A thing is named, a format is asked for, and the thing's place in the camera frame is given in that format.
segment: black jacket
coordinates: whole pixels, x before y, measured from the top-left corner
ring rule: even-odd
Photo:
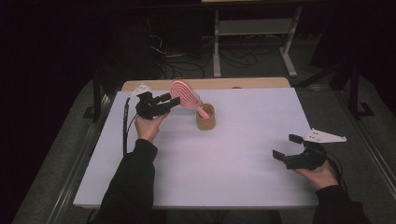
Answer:
[[[134,151],[120,162],[93,224],[150,223],[157,151],[149,141],[136,140]],[[317,195],[314,224],[371,223],[361,203],[350,201],[341,187],[320,189]]]

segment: person's right hand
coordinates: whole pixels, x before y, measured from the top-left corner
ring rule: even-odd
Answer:
[[[134,126],[137,130],[137,137],[148,140],[150,143],[154,140],[157,133],[160,131],[161,122],[168,116],[169,113],[160,115],[155,119],[143,119],[140,116],[136,117]]]
[[[295,169],[296,173],[305,176],[316,190],[338,185],[334,171],[328,161],[315,170]]]

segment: floor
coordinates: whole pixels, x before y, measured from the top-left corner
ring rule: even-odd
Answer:
[[[223,39],[220,46],[221,73],[227,77],[286,77],[291,85],[312,77],[321,68],[309,65],[319,37],[297,36],[290,57],[297,77],[290,78],[277,48],[284,36],[245,36]],[[234,43],[244,43],[238,48]],[[213,76],[211,54],[202,57],[172,56],[162,65],[160,78],[209,78]],[[375,115],[356,120],[347,109],[348,85],[342,91],[329,87],[332,74],[306,88],[296,89],[311,127],[347,136],[343,145],[327,145],[343,163],[352,200],[362,202],[373,223],[396,220],[394,189],[396,170],[396,119],[381,102],[375,87],[361,77],[360,102],[366,102]],[[111,96],[104,97],[102,116],[96,122],[83,118],[92,107],[92,83],[78,95],[49,155],[30,188],[14,223],[86,223],[91,211],[72,202],[78,183],[88,165],[100,129],[111,107]],[[313,208],[280,210],[284,224],[310,223]]]

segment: white board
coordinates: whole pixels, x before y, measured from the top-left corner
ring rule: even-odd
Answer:
[[[317,205],[313,188],[272,157],[303,152],[289,134],[310,131],[295,89],[196,90],[216,110],[216,126],[200,131],[195,110],[174,107],[154,140],[154,207],[292,208]],[[153,96],[166,91],[153,91]],[[129,92],[118,92],[79,186],[74,204],[100,206],[122,158],[123,108]],[[137,97],[130,101],[129,120]],[[128,149],[136,132],[131,126]]]

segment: pink object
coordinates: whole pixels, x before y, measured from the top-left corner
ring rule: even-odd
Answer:
[[[202,101],[199,98],[199,95],[195,93],[192,87],[189,86],[183,80],[175,80],[171,85],[170,93],[172,98],[180,97],[180,105],[184,107],[194,107],[198,114],[203,119],[209,119],[210,117],[207,113],[201,108]]]

